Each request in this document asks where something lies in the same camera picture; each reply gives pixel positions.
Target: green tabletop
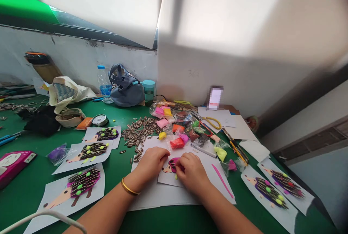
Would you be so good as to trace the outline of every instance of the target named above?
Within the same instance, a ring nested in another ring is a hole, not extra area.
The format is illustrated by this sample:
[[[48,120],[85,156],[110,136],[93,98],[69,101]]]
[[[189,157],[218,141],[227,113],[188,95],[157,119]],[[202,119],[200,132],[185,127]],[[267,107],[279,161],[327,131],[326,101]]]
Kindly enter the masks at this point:
[[[45,96],[38,95],[32,99],[11,100],[10,102],[17,104],[33,101],[40,102],[44,98]],[[132,120],[133,118],[140,118],[144,115],[150,116],[149,108],[145,106],[117,108],[114,105],[92,101],[73,106],[81,108],[87,117],[105,114],[110,120],[107,126],[120,125],[122,129],[127,124],[131,124],[134,121]],[[7,120],[0,121],[0,126],[4,127],[0,130],[0,137],[22,130],[26,124],[26,121],[22,120],[13,111],[0,111],[0,116],[8,117]],[[25,150],[30,150],[37,154],[37,157],[5,189],[0,191],[0,230],[36,212],[44,194],[45,184],[78,171],[68,171],[51,175],[56,170],[56,167],[46,158],[46,155],[65,142],[68,146],[80,143],[84,134],[85,131],[61,128],[59,132],[48,138],[40,135],[26,134],[0,147],[0,157],[8,152]],[[226,136],[221,132],[218,136],[227,141]],[[122,177],[131,171],[129,160],[134,156],[134,151],[124,146],[124,143],[123,138],[121,138],[119,148],[113,150],[110,157],[103,162],[106,176],[105,194],[115,187],[121,181]],[[231,149],[228,149],[226,159],[235,160],[236,158],[236,154]],[[257,161],[250,155],[249,158],[251,166],[262,174],[257,167]],[[271,159],[276,165],[280,166],[274,157],[271,157]],[[228,182],[236,197],[237,209],[264,233],[288,233],[251,194],[242,181],[240,174],[240,172],[231,172],[228,178]],[[70,217],[75,220],[78,219],[92,205],[70,215]],[[28,223],[18,227],[11,233],[23,233],[27,225]],[[59,221],[37,233],[62,233],[67,227],[65,223]],[[213,220],[203,206],[166,206],[128,212],[119,233],[163,233],[166,231],[174,233],[218,233]],[[311,205],[308,209],[307,216],[304,216],[301,212],[298,213],[295,232],[296,234],[327,234],[337,233],[337,230]]]

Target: paper card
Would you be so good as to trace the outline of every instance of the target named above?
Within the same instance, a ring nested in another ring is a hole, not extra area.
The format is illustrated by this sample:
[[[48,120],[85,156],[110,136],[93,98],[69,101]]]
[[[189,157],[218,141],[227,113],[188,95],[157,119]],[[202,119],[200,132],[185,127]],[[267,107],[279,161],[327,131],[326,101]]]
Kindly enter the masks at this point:
[[[50,86],[48,83],[44,82],[41,78],[34,77],[33,78],[34,88],[37,94],[50,96],[48,87]]]
[[[83,149],[88,148],[88,146],[91,146],[93,149],[93,144],[103,144],[104,146],[102,147],[104,150],[106,148],[106,152],[100,153],[96,151],[97,154],[95,156],[84,159],[83,153],[82,153]],[[58,174],[61,172],[71,171],[74,169],[83,168],[86,166],[91,166],[93,164],[106,161],[106,159],[109,157],[111,153],[112,145],[113,145],[113,141],[111,140],[89,143],[89,145],[88,143],[72,144],[66,160],[61,163],[61,165],[58,167],[58,169],[56,169],[54,173],[52,173],[52,175]]]
[[[132,171],[137,167],[137,165],[138,163],[133,162]],[[157,178],[155,178],[136,197],[128,211],[157,208],[160,206],[197,204],[199,204],[199,202],[185,188],[158,183]]]
[[[307,214],[307,210],[309,206],[311,205],[314,196],[310,194],[308,191],[303,189],[300,185],[298,185],[293,179],[287,176],[288,179],[292,181],[292,183],[296,184],[301,189],[301,194],[304,195],[304,197],[299,198],[294,195],[291,195],[291,193],[287,192],[286,189],[282,187],[282,183],[278,180],[276,180],[276,177],[274,176],[273,172],[280,172],[284,173],[282,170],[280,170],[270,159],[265,159],[264,161],[257,164],[257,166],[260,168],[260,170],[265,174],[267,179],[278,189],[280,190],[283,195],[291,201],[291,203],[299,209],[304,215]]]
[[[157,138],[152,138],[144,142],[143,149],[144,151],[146,151],[148,148],[154,146],[167,148],[167,143],[165,141],[160,141]],[[229,202],[236,204],[235,197],[220,165],[220,161],[217,158],[213,158],[191,147],[190,142],[188,142],[183,148],[171,151],[171,155],[165,162],[163,170],[159,173],[158,182],[172,186],[183,187],[180,180],[175,179],[175,173],[173,173],[172,171],[170,161],[175,160],[176,158],[180,158],[181,155],[185,152],[192,152],[200,158],[211,183],[225,196],[225,198]]]
[[[82,194],[77,201],[76,198],[69,198],[65,202],[61,203],[60,205],[57,205],[50,210],[54,210],[56,212],[62,213],[65,216],[69,216],[87,205],[90,205],[91,203],[99,200],[104,196],[104,189],[105,189],[105,174],[104,169],[101,163],[94,166],[94,168],[98,169],[100,171],[100,179],[96,182],[96,184],[93,186],[92,191],[86,192]],[[55,200],[57,200],[58,197],[63,195],[63,191],[67,187],[68,178],[73,176],[75,174],[69,175],[67,177],[61,178],[59,180],[53,181],[51,183],[46,184],[45,187],[45,193],[43,194],[43,198],[40,202],[39,208],[36,212],[41,212],[47,208],[44,208],[44,205],[46,203],[51,203]],[[47,227],[55,222],[57,222],[59,219],[54,218],[52,216],[48,215],[42,215],[38,216],[34,219],[32,219],[24,231],[24,234],[31,234],[34,233],[44,227]]]
[[[221,126],[235,126],[235,115],[231,115],[229,110],[207,110],[206,107],[198,107],[198,114],[202,117],[211,117],[218,120],[221,123]]]
[[[108,128],[89,127],[86,130],[86,134],[84,135],[82,142],[101,141],[104,137],[109,138],[109,140],[113,140],[112,149],[117,149],[121,139],[121,126],[118,125]]]
[[[253,140],[242,140],[239,145],[253,156],[257,162],[263,161],[270,154],[270,151],[265,146]]]
[[[297,209],[284,197],[284,202],[288,209],[278,207],[271,202],[257,189],[258,181],[256,178],[264,178],[257,173],[250,165],[241,174],[241,178],[255,196],[255,198],[265,207],[265,209],[291,234],[295,233],[295,223],[297,216]]]
[[[235,126],[225,126],[226,131],[231,135],[231,137],[237,140],[254,140],[259,142],[254,133],[250,130],[243,117],[240,115],[233,116],[235,119]]]

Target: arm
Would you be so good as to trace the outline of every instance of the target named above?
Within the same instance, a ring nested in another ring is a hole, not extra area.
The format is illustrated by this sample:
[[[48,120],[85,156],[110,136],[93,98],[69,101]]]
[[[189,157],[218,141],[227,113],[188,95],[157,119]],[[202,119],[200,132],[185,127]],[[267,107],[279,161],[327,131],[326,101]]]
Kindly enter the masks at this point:
[[[124,184],[134,192],[141,192],[146,184],[160,173],[169,155],[169,151],[163,148],[147,149],[137,168],[124,178]],[[125,191],[119,183],[77,221],[86,228],[88,234],[117,233],[135,197]],[[80,233],[80,230],[72,226],[64,232]]]
[[[189,191],[198,197],[214,220],[220,233],[261,233],[212,185],[198,156],[191,152],[184,153],[177,161],[176,169],[178,178]]]

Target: yellow scissors handle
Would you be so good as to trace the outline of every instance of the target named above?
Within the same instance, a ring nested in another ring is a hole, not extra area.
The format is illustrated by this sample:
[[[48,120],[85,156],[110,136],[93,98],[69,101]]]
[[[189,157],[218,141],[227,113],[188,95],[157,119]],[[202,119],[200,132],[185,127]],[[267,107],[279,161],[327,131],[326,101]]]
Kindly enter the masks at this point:
[[[214,119],[214,118],[211,118],[211,117],[203,117],[202,120],[206,120],[211,126],[213,126],[215,129],[217,130],[221,130],[221,123]],[[215,124],[213,124],[210,120],[213,120],[217,123],[218,126],[216,126]]]

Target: pink strip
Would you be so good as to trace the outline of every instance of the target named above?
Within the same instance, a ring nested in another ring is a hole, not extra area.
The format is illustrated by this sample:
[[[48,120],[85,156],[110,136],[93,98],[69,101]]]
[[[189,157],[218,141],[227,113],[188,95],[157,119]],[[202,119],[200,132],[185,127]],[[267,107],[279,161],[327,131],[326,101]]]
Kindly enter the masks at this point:
[[[224,186],[225,186],[226,190],[228,191],[228,193],[231,195],[232,198],[234,198],[233,195],[232,195],[232,193],[231,193],[231,192],[229,191],[229,189],[227,188],[226,183],[225,183],[224,180],[222,179],[221,174],[220,174],[220,172],[218,171],[218,168],[216,168],[216,167],[214,166],[214,164],[212,164],[212,166],[213,166],[214,170],[216,171],[217,175],[219,176],[220,180],[221,180],[222,183],[224,184]]]

